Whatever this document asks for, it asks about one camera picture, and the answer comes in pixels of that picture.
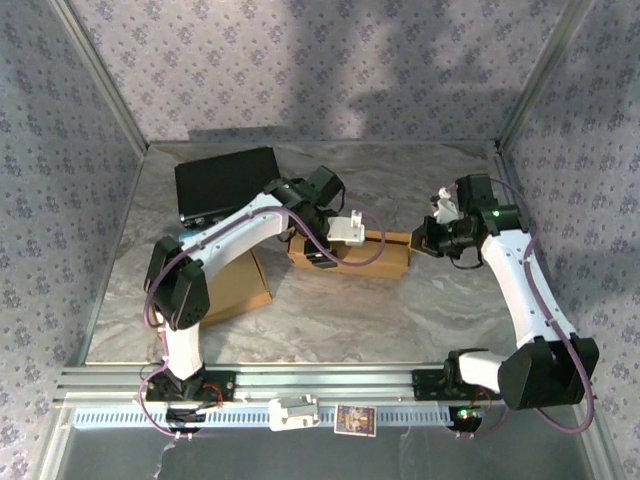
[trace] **metal frame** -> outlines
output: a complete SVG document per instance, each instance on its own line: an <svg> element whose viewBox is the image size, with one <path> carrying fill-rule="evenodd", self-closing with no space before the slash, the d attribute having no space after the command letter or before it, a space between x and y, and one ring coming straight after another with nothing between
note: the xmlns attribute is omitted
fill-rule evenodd
<svg viewBox="0 0 640 480"><path fill-rule="evenodd" d="M86 29L76 14L74 8L67 0L49 0L49 4L60 18L64 29L67 31L78 54L89 71L89 74L102 93L107 105L116 117L116 121L124 130L125 135L136 150L137 155L142 155L147 150L147 142L144 135L129 111L126 102L120 95L113 79L102 62L100 55L91 43Z"/></svg>
<svg viewBox="0 0 640 480"><path fill-rule="evenodd" d="M502 157L502 155L500 155L498 153L497 147L496 147L496 151L491 156L491 161L493 162L494 168L496 169L496 172L498 173L498 178L500 180L503 180L503 181L509 183L510 185L513 185L516 188L519 188L519 185L515 185L511 181L511 179L509 178L508 166L507 166L506 162L504 161L504 158ZM511 204L517 204L518 203L518 201L515 198L515 195L513 194L513 192L511 190L509 190L507 187L493 185L493 188L497 188L498 190L500 190L502 192L503 198L505 199L505 201L507 203L511 203Z"/></svg>
<svg viewBox="0 0 640 480"><path fill-rule="evenodd" d="M444 147L454 148L469 155L484 157L489 156L493 152L492 144L495 140L439 140L439 141L420 141L420 140L406 140L406 141L376 141L376 140L302 140L295 141L228 141L228 142L189 142L189 141L166 141L166 142L152 142L149 148L157 149L160 152L169 153L171 155L180 155L185 159L189 156L185 154L190 148L197 147L198 149L207 149L208 147L215 147L225 149L225 153L231 153L234 151L247 150L251 148L264 147L265 145L277 149L289 150L299 152L305 155L301 148L318 146L318 145L371 145L371 146L399 146L399 145L440 145Z"/></svg>
<svg viewBox="0 0 640 480"><path fill-rule="evenodd" d="M69 439L74 428L76 412L99 411L102 407L123 407L127 412L140 383L140 366L94 366L66 368L62 372L53 405L56 415L52 419L53 431L47 448L37 464L36 478L55 478ZM263 364L263 365L215 365L208 370L229 370L238 372L236 380L236 400L225 405L224 412L242 414L255 407L264 407L269 400L278 396L294 396L312 393L317 395L323 407L336 403L360 403L376 405L391 413L415 412L416 409L436 413L442 407L465 405L466 402L415 402L411 385L411 371L414 369L441 369L436 364ZM585 413L583 404L574 407L576 418ZM604 422L601 409L596 410L593 426L582 435L585 452L594 478L623 478L620 460L613 446L611 436ZM215 424L226 420L212 416ZM237 419L229 420L236 427ZM129 425L145 428L140 425Z"/></svg>
<svg viewBox="0 0 640 480"><path fill-rule="evenodd" d="M149 405L151 417L164 428L166 408ZM447 406L419 405L407 409L403 405L378 407L378 427L451 427L454 425ZM185 422L186 428L265 428L269 426L269 407L232 405L212 408L204 414L200 423ZM335 406L318 407L319 427L333 427ZM99 428L149 428L149 423L137 405L109 407L77 407L72 419L74 428L96 430Z"/></svg>
<svg viewBox="0 0 640 480"><path fill-rule="evenodd" d="M593 3L592 0L568 0L556 23L546 47L538 57L531 75L505 127L498 135L500 153L509 149L535 107L551 74L562 59L571 39Z"/></svg>

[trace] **white clamp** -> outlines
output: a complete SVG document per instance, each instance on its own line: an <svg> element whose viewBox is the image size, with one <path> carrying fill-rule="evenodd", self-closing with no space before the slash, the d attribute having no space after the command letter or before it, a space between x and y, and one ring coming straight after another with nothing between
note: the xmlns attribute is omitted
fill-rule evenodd
<svg viewBox="0 0 640 480"><path fill-rule="evenodd" d="M460 215L458 214L455 203L451 201L451 193L449 190L444 187L441 188L438 196L440 197L440 200L438 200L438 209L433 213L433 216L436 217L436 222L438 224L446 224L458 220Z"/></svg>
<svg viewBox="0 0 640 480"><path fill-rule="evenodd" d="M330 217L327 240L330 242L344 242L350 247L359 247L365 241L365 228L362 225L362 213L351 210L351 218Z"/></svg>
<svg viewBox="0 0 640 480"><path fill-rule="evenodd" d="M269 402L269 428L274 432L297 430L320 425L318 398L274 398Z"/></svg>

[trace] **patterned wallpaper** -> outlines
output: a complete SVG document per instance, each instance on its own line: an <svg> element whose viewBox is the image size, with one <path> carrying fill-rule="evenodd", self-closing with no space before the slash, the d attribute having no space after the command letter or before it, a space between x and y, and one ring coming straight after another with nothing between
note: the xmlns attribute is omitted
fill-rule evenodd
<svg viewBox="0 0 640 480"><path fill-rule="evenodd" d="M0 478L24 478L137 159L47 2L0 19Z"/></svg>
<svg viewBox="0 0 640 480"><path fill-rule="evenodd" d="M563 0L75 0L148 141L495 139Z"/></svg>
<svg viewBox="0 0 640 480"><path fill-rule="evenodd" d="M552 284L601 349L595 388L640 478L640 6L597 1L509 152Z"/></svg>

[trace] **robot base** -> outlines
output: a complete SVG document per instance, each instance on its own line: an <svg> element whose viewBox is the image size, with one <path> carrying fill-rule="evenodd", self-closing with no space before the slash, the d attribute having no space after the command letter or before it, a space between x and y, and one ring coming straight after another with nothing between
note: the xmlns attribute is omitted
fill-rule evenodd
<svg viewBox="0 0 640 480"><path fill-rule="evenodd" d="M209 388L213 385L222 393L225 402L233 401L236 385L236 372L208 372L202 367L185 381L176 379L169 370L159 373L149 381L147 402L198 402L217 403L218 391Z"/></svg>
<svg viewBox="0 0 640 480"><path fill-rule="evenodd" d="M449 354L442 370L417 369L411 372L414 399L419 402L471 402L478 393L478 386L464 383L459 379L456 358L460 353L476 349L459 350ZM492 400L501 400L502 396L491 392Z"/></svg>

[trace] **black laptop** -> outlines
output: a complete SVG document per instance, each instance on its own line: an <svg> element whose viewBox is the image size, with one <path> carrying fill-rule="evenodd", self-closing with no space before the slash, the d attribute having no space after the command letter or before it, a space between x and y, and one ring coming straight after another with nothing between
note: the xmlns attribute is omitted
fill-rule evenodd
<svg viewBox="0 0 640 480"><path fill-rule="evenodd" d="M280 171L273 149L263 147L181 163L175 176L182 224L202 229L246 206Z"/></svg>

